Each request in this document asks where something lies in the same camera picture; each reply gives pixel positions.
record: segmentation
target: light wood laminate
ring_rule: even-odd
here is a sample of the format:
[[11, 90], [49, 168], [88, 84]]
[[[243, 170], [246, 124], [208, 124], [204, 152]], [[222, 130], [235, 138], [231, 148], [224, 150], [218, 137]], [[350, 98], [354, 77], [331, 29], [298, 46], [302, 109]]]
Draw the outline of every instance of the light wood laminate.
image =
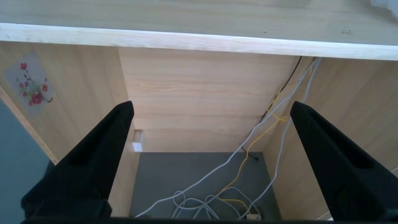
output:
[[[398, 166], [397, 72], [397, 62], [323, 58], [305, 102], [389, 170]], [[294, 100], [302, 99], [306, 84], [291, 99], [285, 115]], [[285, 123], [278, 125], [264, 150], [271, 177], [284, 128]], [[273, 188], [283, 219], [314, 220], [328, 211], [293, 125], [285, 137]]]
[[2, 0], [0, 40], [398, 60], [370, 1]]
[[[30, 116], [4, 78], [5, 69], [34, 52], [55, 89], [53, 100]], [[0, 42], [0, 94], [54, 163], [111, 109], [127, 101], [117, 48]], [[113, 215], [128, 216], [139, 154], [127, 141], [109, 201]]]
[[298, 57], [120, 48], [144, 152], [232, 152]]

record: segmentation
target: desk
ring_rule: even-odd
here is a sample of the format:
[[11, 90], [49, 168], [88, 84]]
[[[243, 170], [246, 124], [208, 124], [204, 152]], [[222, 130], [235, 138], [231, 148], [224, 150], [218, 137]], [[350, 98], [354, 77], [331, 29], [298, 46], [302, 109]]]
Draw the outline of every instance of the desk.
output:
[[[0, 94], [54, 162], [132, 100], [136, 116], [109, 199], [113, 215], [127, 216], [135, 129], [145, 134], [144, 152], [233, 152], [314, 57], [324, 59], [306, 103], [395, 169], [397, 28], [389, 11], [362, 0], [2, 0], [1, 71], [33, 52], [55, 93], [35, 116], [4, 76]], [[305, 84], [276, 115], [288, 115]], [[264, 153], [271, 176], [283, 127], [252, 149]], [[328, 209], [294, 128], [288, 135], [274, 184], [280, 212], [316, 219]]]

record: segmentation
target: gray floor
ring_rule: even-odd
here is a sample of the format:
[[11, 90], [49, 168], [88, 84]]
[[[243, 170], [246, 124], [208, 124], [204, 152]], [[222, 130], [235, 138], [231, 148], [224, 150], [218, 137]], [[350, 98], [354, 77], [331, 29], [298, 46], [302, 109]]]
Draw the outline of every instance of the gray floor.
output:
[[[230, 153], [142, 153], [131, 205], [131, 216], [143, 212], [158, 199], [172, 196], [176, 190], [183, 190], [192, 185], [209, 171], [224, 163], [230, 155]], [[257, 198], [270, 182], [262, 154], [255, 153], [254, 155], [259, 160], [255, 161], [249, 158], [239, 179], [234, 184], [251, 200]], [[217, 194], [235, 178], [244, 157], [244, 153], [236, 154], [229, 164], [190, 189], [186, 196], [204, 200], [209, 194]], [[223, 197], [243, 200], [242, 196], [234, 190], [227, 191]], [[178, 197], [177, 203], [182, 200], [182, 197]], [[195, 202], [187, 204], [191, 207], [197, 205]], [[233, 205], [239, 211], [244, 210], [240, 203], [233, 203]], [[272, 189], [256, 205], [261, 209], [264, 220], [280, 220], [280, 213]], [[222, 219], [230, 220], [237, 217], [237, 214], [222, 202], [212, 202], [210, 206]], [[174, 210], [173, 201], [168, 200], [158, 203], [146, 215], [150, 215], [152, 218], [170, 218]], [[180, 217], [191, 218], [194, 213], [185, 211], [181, 213]], [[207, 218], [204, 210], [201, 211], [198, 218]]]

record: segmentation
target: red flower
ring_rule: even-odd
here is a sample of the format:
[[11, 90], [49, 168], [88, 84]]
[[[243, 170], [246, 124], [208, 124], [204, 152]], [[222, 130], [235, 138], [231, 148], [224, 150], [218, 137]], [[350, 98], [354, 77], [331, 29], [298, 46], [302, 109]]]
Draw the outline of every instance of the red flower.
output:
[[43, 84], [42, 85], [42, 90], [43, 91], [48, 91], [49, 90], [49, 86], [47, 84]]
[[22, 69], [22, 70], [25, 70], [26, 68], [27, 68], [26, 62], [21, 63], [21, 69]]
[[33, 94], [32, 95], [32, 102], [33, 104], [39, 104], [39, 102], [42, 101], [42, 98], [39, 94]]

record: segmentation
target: white object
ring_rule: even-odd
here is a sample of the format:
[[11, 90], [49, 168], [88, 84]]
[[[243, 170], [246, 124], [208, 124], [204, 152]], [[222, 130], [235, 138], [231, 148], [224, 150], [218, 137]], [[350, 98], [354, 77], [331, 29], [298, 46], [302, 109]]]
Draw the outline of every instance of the white object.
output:
[[247, 220], [261, 220], [261, 215], [260, 214], [247, 214], [246, 215]]
[[397, 0], [371, 0], [373, 6], [383, 7], [392, 12], [392, 16], [394, 16], [398, 20], [398, 1]]
[[132, 138], [132, 148], [134, 152], [142, 152], [144, 148], [144, 132], [142, 130], [135, 130]]

